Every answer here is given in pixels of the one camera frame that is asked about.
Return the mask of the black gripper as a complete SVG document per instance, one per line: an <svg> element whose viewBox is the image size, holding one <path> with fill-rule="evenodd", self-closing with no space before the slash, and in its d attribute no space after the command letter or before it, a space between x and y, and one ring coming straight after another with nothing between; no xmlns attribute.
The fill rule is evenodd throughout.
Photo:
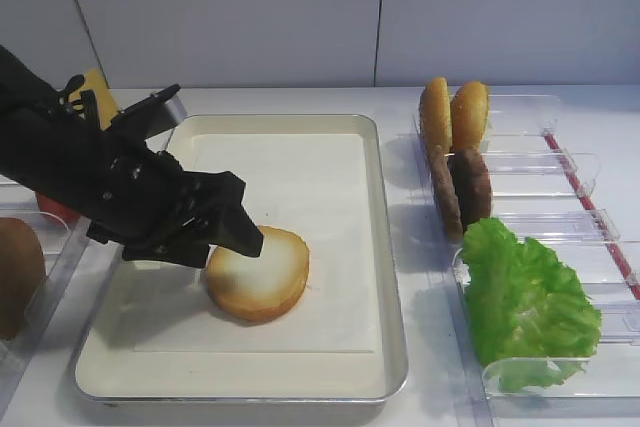
<svg viewBox="0 0 640 427"><path fill-rule="evenodd" d="M107 169L87 236L121 244L125 260L196 269L212 245L259 257L264 235L242 206L245 186L229 171L186 171L166 151L120 154Z"/></svg>

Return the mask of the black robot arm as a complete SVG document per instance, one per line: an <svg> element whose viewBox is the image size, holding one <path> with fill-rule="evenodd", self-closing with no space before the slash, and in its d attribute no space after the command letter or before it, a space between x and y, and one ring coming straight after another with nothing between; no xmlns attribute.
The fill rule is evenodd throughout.
<svg viewBox="0 0 640 427"><path fill-rule="evenodd" d="M122 245L127 261L204 268L213 246L259 257L263 235L242 206L245 182L233 173L185 170L147 147L184 113L167 104L173 84L129 106L103 129L83 76L62 90L1 51L1 173L90 219L89 238Z"/></svg>

